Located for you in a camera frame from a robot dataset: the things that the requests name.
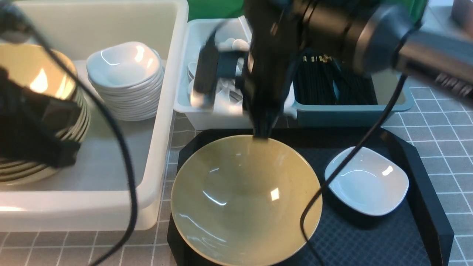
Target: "bowl rim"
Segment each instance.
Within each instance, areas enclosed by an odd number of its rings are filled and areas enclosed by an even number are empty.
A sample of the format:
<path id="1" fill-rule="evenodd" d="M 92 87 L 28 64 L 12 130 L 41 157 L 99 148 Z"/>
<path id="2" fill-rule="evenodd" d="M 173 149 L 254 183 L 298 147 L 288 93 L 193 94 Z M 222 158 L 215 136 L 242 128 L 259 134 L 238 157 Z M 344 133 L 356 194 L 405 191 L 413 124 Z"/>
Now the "bowl rim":
<path id="1" fill-rule="evenodd" d="M 44 51 L 44 48 L 40 45 L 29 44 L 29 43 L 24 43 L 24 44 L 0 43 L 0 49 L 1 49 L 2 46 L 6 47 L 7 49 L 8 49 L 8 47 L 13 47 L 15 49 L 29 49 L 28 47 L 32 47 L 34 49 L 39 49 L 40 51 L 44 52 L 45 58 L 48 59 L 49 61 L 51 61 L 51 64 L 54 65 L 59 72 L 62 72 L 65 75 L 67 75 L 66 72 L 64 70 L 62 70 L 59 66 L 57 66 L 56 63 L 46 54 L 46 52 Z M 69 58 L 64 53 L 62 53 L 62 52 L 60 52 L 56 49 L 51 49 L 51 51 L 58 56 L 58 58 L 61 60 L 61 62 L 72 72 L 72 74 L 74 74 L 74 76 L 78 77 L 78 72 L 77 72 L 76 65 L 74 64 L 74 62 L 72 61 L 71 58 Z M 67 79 L 68 79 L 67 82 L 72 83 L 73 89 L 67 95 L 62 95 L 60 98 L 56 98 L 56 97 L 54 97 L 54 98 L 61 99 L 61 100 L 69 100 L 74 96 L 74 93 L 78 90 L 77 84 L 68 75 L 67 75 Z"/>
<path id="2" fill-rule="evenodd" d="M 175 177 L 174 183 L 173 183 L 173 187 L 172 187 L 172 189 L 171 189 L 171 200 L 170 200 L 170 201 L 171 201 L 171 215 L 172 215 L 172 218 L 173 218 L 173 220 L 174 220 L 175 227 L 176 227 L 177 231 L 179 232 L 180 237 L 185 241 L 185 243 L 186 243 L 193 251 L 195 251 L 195 252 L 196 252 L 197 254 L 199 254 L 201 257 L 203 257 L 204 259 L 207 259 L 207 260 L 209 260 L 209 261 L 211 261 L 211 262 L 213 262 L 213 263 L 216 263 L 216 264 L 218 264 L 218 265 L 221 265 L 221 266 L 240 266 L 240 265 L 235 265 L 235 264 L 230 264 L 230 263 L 224 263 L 224 262 L 222 262 L 222 261 L 218 261 L 218 260 L 216 260 L 216 259 L 214 259 L 214 258 L 212 258 L 212 257 L 209 257 L 209 256 L 203 254 L 198 248 L 196 248 L 192 243 L 190 243 L 190 242 L 187 240 L 187 238 L 184 236 L 183 232 L 182 232 L 181 229 L 179 228 L 179 225 L 176 223 L 175 212 L 173 211 L 174 205 L 173 205 L 173 200 L 172 200 L 172 199 L 173 199 L 173 195 L 174 195 L 174 192 L 175 192 L 175 186 L 174 186 L 174 184 L 175 184 L 176 180 L 177 180 L 178 177 L 179 177 L 179 172 L 180 172 L 180 170 L 186 165 L 186 163 L 187 163 L 189 160 L 191 160 L 191 158 L 194 157 L 194 155 L 197 154 L 198 151 L 200 151 L 201 149 L 203 149 L 203 148 L 206 147 L 207 145 L 210 145 L 210 144 L 215 143 L 215 142 L 225 141 L 225 140 L 227 140 L 227 139 L 233 139 L 233 138 L 242 138 L 242 139 L 244 139 L 244 138 L 248 138 L 248 137 L 253 138 L 252 135 L 248 135 L 248 134 L 232 135 L 232 136 L 228 136 L 228 137 L 224 137 L 224 138 L 220 138 L 220 139 L 214 140 L 214 141 L 212 141 L 212 142 L 210 142 L 210 143 L 207 143 L 207 144 L 205 144 L 204 146 L 200 147 L 198 150 L 196 150 L 196 151 L 182 164 L 181 168 L 178 170 L 178 172 L 177 172 L 177 174 L 176 174 L 176 177 Z M 289 147 L 289 148 L 294 152 L 295 155 L 299 156 L 299 158 L 301 158 L 302 161 L 303 161 L 303 162 L 312 170 L 312 172 L 314 173 L 315 183 L 318 185 L 318 187 L 316 187 L 315 190 L 318 191 L 318 190 L 320 189 L 321 185 L 320 185 L 320 181 L 319 181 L 319 179 L 318 179 L 318 176 L 317 176 L 316 172 L 314 171 L 314 169 L 312 168 L 312 166 L 307 162 L 307 160 L 306 160 L 299 152 L 297 152 L 294 148 L 290 147 L 289 145 L 287 145 L 287 144 L 285 144 L 285 143 L 283 143 L 283 142 L 280 142 L 280 141 L 278 141 L 278 140 L 275 140 L 275 139 L 272 139 L 272 138 L 268 138 L 268 141 L 276 142 L 276 143 L 282 144 L 282 145 L 284 145 L 284 146 L 287 146 L 287 147 Z M 310 233 L 306 232 L 306 234 L 307 234 L 307 236 L 308 236 L 309 239 L 311 239 L 311 238 L 313 237 L 313 235 L 315 234 L 315 231 L 317 230 L 317 227 L 318 227 L 318 225 L 320 224 L 320 220 L 321 220 L 321 218 L 322 218 L 322 209 L 323 209 L 323 205 L 324 205 L 324 202 L 323 202 L 323 195 L 320 195 L 320 197 L 317 199 L 317 202 L 319 202 L 319 201 L 320 201 L 320 211 L 319 211 L 319 212 L 320 212 L 320 215 L 318 216 L 318 219 L 317 219 L 317 222 L 316 222 L 316 224 L 315 224 L 315 227 L 314 227 L 314 229 L 312 230 L 312 232 L 310 232 Z M 259 264 L 259 265 L 251 265 L 251 266 L 268 266 L 268 265 L 274 265 L 274 264 L 280 263 L 280 262 L 282 262 L 282 261 L 284 261 L 284 260 L 286 260 L 286 259 L 292 257 L 292 256 L 293 256 L 294 254 L 296 254 L 297 252 L 299 252 L 306 244 L 307 244 L 307 242 L 304 241 L 304 242 L 301 244 L 301 246 L 300 246 L 299 248 L 297 248 L 296 250 L 294 250 L 293 252 L 291 252 L 291 254 L 288 254 L 287 256 L 285 256 L 285 258 L 283 258 L 283 259 L 281 259 L 281 260 L 279 260 L 279 261 L 270 262 L 270 264 Z"/>

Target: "plastic container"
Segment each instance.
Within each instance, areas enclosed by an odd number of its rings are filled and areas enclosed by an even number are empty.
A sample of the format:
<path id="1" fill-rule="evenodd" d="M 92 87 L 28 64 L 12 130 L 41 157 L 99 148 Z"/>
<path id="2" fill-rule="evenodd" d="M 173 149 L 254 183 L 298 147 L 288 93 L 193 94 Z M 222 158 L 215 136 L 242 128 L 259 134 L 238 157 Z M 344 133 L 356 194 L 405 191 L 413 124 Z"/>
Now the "plastic container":
<path id="1" fill-rule="evenodd" d="M 19 1 L 53 47 L 74 61 L 87 82 L 93 52 L 142 42 L 167 60 L 155 121 L 121 123 L 135 166 L 137 230 L 157 220 L 172 129 L 173 99 L 187 23 L 185 0 Z M 77 164 L 54 177 L 0 188 L 0 231 L 124 230 L 130 216 L 123 160 L 107 124 L 91 106 L 90 130 Z"/>
<path id="2" fill-rule="evenodd" d="M 375 88 L 377 106 L 318 106 L 302 105 L 296 101 L 293 107 L 297 110 L 298 125 L 302 127 L 374 125 L 389 102 L 399 77 L 397 73 L 388 70 L 377 73 L 371 78 Z M 395 112 L 407 111 L 413 105 L 414 98 L 411 90 L 405 86 L 391 115 Z"/>
<path id="3" fill-rule="evenodd" d="M 250 119 L 245 115 L 220 115 L 210 110 L 192 107 L 189 101 L 187 65 L 198 60 L 200 47 L 220 21 L 222 19 L 198 19 L 187 24 L 174 110 L 184 113 L 197 130 L 252 128 Z M 248 40 L 250 34 L 245 33 L 239 19 L 229 19 L 217 32 L 216 42 L 224 42 L 228 38 Z M 370 126 L 380 117 L 394 92 L 397 81 L 396 73 L 391 71 L 373 76 L 378 106 L 306 106 L 294 101 L 294 104 L 284 111 L 296 116 L 300 126 Z M 413 105 L 414 99 L 406 87 L 393 113 L 407 111 Z"/>
<path id="4" fill-rule="evenodd" d="M 209 35 L 220 23 L 222 19 L 197 19 L 187 23 L 187 30 L 184 38 L 184 56 L 180 64 L 179 85 L 175 97 L 174 110 L 184 113 L 192 126 L 197 130 L 219 129 L 219 128 L 252 128 L 251 121 L 248 116 L 240 114 L 223 114 L 214 112 L 213 110 L 198 108 L 191 106 L 188 87 L 189 79 L 187 77 L 187 65 L 190 62 L 196 62 L 199 58 L 200 47 L 205 44 Z M 227 23 L 217 32 L 215 42 L 221 43 L 229 38 L 243 39 L 248 41 L 248 37 L 240 23 L 240 20 L 229 19 Z M 291 108 L 294 102 L 294 91 L 290 93 L 286 103 L 289 103 L 289 113 L 294 113 Z"/>

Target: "white dish stack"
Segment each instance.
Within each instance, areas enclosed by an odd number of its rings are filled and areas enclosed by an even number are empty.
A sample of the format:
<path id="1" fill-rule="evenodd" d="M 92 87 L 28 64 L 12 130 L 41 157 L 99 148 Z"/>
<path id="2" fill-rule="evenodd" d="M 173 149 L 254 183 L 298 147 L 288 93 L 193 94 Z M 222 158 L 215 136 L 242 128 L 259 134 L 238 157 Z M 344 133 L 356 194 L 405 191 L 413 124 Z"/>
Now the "white dish stack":
<path id="1" fill-rule="evenodd" d="M 92 54 L 88 79 L 115 118 L 140 121 L 156 115 L 164 66 L 159 54 L 128 42 Z"/>

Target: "white square dish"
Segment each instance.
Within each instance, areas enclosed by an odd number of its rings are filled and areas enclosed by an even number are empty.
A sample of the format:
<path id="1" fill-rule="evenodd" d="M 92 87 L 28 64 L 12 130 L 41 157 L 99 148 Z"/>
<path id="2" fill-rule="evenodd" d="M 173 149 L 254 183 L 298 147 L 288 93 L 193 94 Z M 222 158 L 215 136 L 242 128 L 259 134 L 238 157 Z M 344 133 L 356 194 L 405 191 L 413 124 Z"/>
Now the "white square dish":
<path id="1" fill-rule="evenodd" d="M 337 155 L 325 169 L 325 180 L 354 149 Z M 347 206 L 369 216 L 383 216 L 403 201 L 409 188 L 406 173 L 393 162 L 368 148 L 361 150 L 329 185 Z"/>

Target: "black tray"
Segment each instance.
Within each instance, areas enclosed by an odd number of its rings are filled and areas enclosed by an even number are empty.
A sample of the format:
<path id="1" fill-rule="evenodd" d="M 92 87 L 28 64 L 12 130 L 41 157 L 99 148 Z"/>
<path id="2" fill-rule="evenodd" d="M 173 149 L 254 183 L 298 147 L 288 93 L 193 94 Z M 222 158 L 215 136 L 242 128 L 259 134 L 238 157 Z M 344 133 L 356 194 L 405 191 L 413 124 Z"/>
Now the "black tray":
<path id="1" fill-rule="evenodd" d="M 326 165 L 342 150 L 354 146 L 368 128 L 275 129 L 272 138 L 297 150 L 324 182 Z M 179 154 L 178 169 L 199 148 L 249 130 L 207 130 Z M 331 192 L 323 194 L 322 218 L 311 242 L 327 266 L 446 266 L 454 233 L 417 150 L 380 129 L 366 145 L 401 167 L 409 177 L 406 199 L 382 220 L 358 217 L 343 208 Z M 371 225 L 370 229 L 360 224 Z M 172 219 L 167 241 L 178 266 L 217 266 L 198 255 L 181 238 Z M 277 266 L 316 266 L 307 247 Z"/>

